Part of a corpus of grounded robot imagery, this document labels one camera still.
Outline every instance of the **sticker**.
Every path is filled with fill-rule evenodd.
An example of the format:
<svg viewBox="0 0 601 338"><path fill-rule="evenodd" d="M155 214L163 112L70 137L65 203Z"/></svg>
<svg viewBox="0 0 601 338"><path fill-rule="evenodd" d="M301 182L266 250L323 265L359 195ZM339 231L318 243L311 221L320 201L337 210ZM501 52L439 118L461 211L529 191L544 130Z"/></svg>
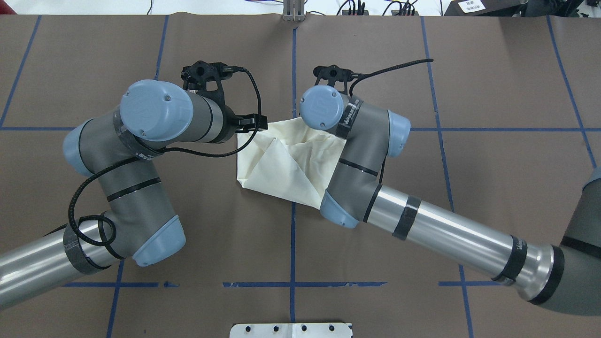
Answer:
<svg viewBox="0 0 601 338"><path fill-rule="evenodd" d="M486 7L482 4L482 1L480 0L467 0L458 2L458 4L464 13L472 13L486 9Z"/></svg>

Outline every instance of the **metal bracket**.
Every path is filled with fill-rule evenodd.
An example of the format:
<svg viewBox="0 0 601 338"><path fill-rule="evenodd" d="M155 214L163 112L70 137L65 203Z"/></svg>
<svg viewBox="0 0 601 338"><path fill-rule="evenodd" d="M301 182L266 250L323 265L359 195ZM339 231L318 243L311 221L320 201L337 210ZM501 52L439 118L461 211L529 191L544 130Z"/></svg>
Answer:
<svg viewBox="0 0 601 338"><path fill-rule="evenodd" d="M230 338L352 338L350 323L236 324Z"/></svg>
<svg viewBox="0 0 601 338"><path fill-rule="evenodd" d="M305 21L305 0L283 0L284 21Z"/></svg>

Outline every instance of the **red object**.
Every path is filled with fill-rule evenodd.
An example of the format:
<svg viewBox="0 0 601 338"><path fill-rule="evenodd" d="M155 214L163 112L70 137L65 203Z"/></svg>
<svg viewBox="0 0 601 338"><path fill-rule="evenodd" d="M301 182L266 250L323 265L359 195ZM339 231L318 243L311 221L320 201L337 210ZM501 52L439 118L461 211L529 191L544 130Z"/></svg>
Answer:
<svg viewBox="0 0 601 338"><path fill-rule="evenodd" d="M4 2L4 0L0 0L0 14L17 14L15 11L13 11L12 8L10 8L10 6Z"/></svg>

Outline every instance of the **robotic arm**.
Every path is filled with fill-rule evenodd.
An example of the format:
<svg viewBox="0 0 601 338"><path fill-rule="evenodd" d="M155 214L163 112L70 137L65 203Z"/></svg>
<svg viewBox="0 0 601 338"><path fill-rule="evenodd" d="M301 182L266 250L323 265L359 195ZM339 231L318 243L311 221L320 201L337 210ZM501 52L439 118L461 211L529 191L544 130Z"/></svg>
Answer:
<svg viewBox="0 0 601 338"><path fill-rule="evenodd" d="M336 78L346 73L343 79ZM333 223L373 224L514 287L526 301L556 312L601 315L601 168L582 197L559 247L535 245L407 195L377 181L386 156L400 154L409 120L346 94L350 70L317 67L316 86L300 100L311 128L346 139L320 208ZM320 79L329 85L317 85ZM345 82L345 90L330 87Z"/></svg>
<svg viewBox="0 0 601 338"><path fill-rule="evenodd" d="M221 81L234 72L249 75L257 91L258 114L235 115L225 105ZM267 118L260 113L256 84L242 67L199 61L183 68L182 79L185 90L169 82L138 81L121 98L120 106L67 135L65 157L89 179L69 206L70 224L0 256L0 309L95 274L126 257L147 266L184 246L182 224L150 160L172 150L231 155L242 148L212 155L165 146L181 141L223 143L235 132L267 129ZM207 90L211 81L217 82L217 90ZM95 178L111 210L76 221L77 196Z"/></svg>

